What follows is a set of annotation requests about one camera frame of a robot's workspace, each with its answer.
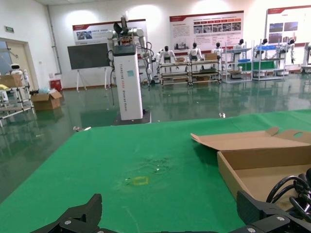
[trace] screw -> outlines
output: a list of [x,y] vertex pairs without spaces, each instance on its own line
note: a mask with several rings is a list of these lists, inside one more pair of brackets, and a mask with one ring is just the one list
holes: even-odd
[[249,232],[251,232],[251,233],[256,232],[255,229],[253,229],[253,228],[247,228],[247,230],[248,230]]

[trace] display board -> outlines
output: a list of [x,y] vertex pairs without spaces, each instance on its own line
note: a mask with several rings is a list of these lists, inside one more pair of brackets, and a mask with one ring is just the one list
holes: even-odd
[[[106,38],[107,31],[113,31],[113,24],[115,22],[103,22],[103,23],[92,23],[73,25],[73,37],[76,45],[86,44],[98,44],[107,43]],[[128,28],[141,28],[144,31],[144,35],[147,39],[147,26],[145,19],[129,20],[127,22]],[[138,38],[135,38],[135,43],[139,43]]]
[[107,43],[68,47],[71,69],[108,67]]
[[311,5],[268,9],[265,37],[272,45],[294,39],[303,46],[311,40],[310,25]]
[[244,11],[171,16],[171,49],[176,55],[186,54],[193,42],[202,52],[221,43],[233,46],[243,38]]

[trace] metal rack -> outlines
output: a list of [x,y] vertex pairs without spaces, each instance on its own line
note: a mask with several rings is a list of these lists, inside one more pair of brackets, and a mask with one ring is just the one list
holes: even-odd
[[19,113],[26,112],[28,110],[32,110],[33,114],[35,115],[34,105],[30,99],[29,94],[29,87],[22,86],[22,87],[12,87],[6,90],[6,92],[14,92],[13,96],[16,98],[15,100],[0,100],[0,127],[3,127],[3,120],[14,116]]
[[[243,82],[250,82],[252,81],[252,77],[253,77],[253,62],[251,62],[251,77],[250,79],[247,79],[247,77],[245,76],[245,78],[240,78],[240,79],[236,79],[236,80],[232,80],[231,78],[228,79],[228,70],[227,67],[228,65],[237,65],[237,64],[242,64],[245,63],[245,69],[247,66],[247,62],[228,62],[227,60],[227,54],[235,54],[235,53],[242,53],[245,52],[245,59],[247,59],[247,52],[248,51],[252,51],[252,57],[253,57],[253,50],[252,48],[243,48],[243,49],[235,49],[235,50],[228,50],[227,49],[227,43],[225,44],[225,52],[221,54],[221,57],[223,56],[223,54],[225,54],[225,80],[223,80],[224,83],[243,83]],[[241,71],[241,75],[245,75],[248,71]]]
[[[190,66],[190,81],[189,85],[193,85],[193,83],[209,83],[209,82],[219,82],[220,83],[220,72],[210,72],[208,70],[201,70],[201,71],[193,71],[193,66],[199,66],[199,65],[207,65],[207,64],[219,64],[219,60],[207,60],[207,61],[191,61],[189,63]],[[218,79],[212,79],[212,80],[204,80],[204,81],[192,81],[193,77],[206,77],[206,76],[218,76]]]
[[[276,49],[266,49],[266,50],[280,50],[280,46],[279,46],[279,42],[278,42],[278,46],[276,47]],[[278,69],[278,68],[274,68],[274,69],[261,69],[261,62],[262,62],[262,59],[261,59],[261,52],[262,51],[266,51],[266,50],[263,50],[262,49],[262,46],[260,46],[260,49],[259,49],[259,67],[257,70],[253,70],[253,80],[255,81],[267,81],[267,80],[279,80],[279,79],[284,79],[285,77],[285,64],[286,64],[286,55],[285,55],[285,58],[274,58],[274,59],[264,59],[264,61],[273,61],[273,62],[278,62],[278,61],[281,61],[281,60],[284,60],[284,68],[283,69]],[[267,72],[269,71],[272,71],[273,72],[273,76],[268,76],[267,75]],[[278,71],[283,71],[283,75],[282,76],[278,76],[277,75],[277,72]],[[258,73],[258,77],[254,77],[254,72],[255,73]],[[265,76],[264,77],[261,77],[260,76],[260,73],[261,72],[264,72],[265,73]]]
[[[162,85],[171,85],[171,84],[185,84],[186,82],[174,82],[174,80],[178,79],[187,79],[187,83],[190,83],[190,76],[188,69],[187,71],[184,72],[172,72],[172,73],[163,73],[162,69],[163,68],[172,68],[172,67],[180,67],[180,66],[186,66],[186,68],[189,66],[188,62],[178,62],[178,63],[164,63],[164,64],[159,64],[160,68],[160,78],[161,78],[161,84]],[[170,83],[165,83],[165,79],[171,79],[172,82]]]

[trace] green tablecloth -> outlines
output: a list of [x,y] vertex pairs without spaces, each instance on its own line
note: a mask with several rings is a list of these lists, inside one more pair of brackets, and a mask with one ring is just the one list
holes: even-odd
[[1,232],[29,232],[103,196],[101,227],[120,233],[228,232],[243,225],[216,151],[198,135],[311,131],[311,110],[94,128],[76,133],[0,205]]
[[[247,62],[247,63],[239,63],[238,64],[239,67],[242,67],[243,71],[251,71],[252,69],[252,63],[251,62]],[[259,62],[254,62],[253,63],[253,69],[254,70],[258,70],[259,69]],[[260,69],[275,69],[276,65],[274,61],[262,61],[260,63]]]

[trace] exit sign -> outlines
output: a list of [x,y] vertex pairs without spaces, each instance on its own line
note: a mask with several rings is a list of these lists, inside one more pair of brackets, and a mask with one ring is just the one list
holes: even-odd
[[11,28],[11,27],[7,27],[7,26],[4,26],[5,28],[5,31],[8,32],[8,33],[14,33],[14,28]]

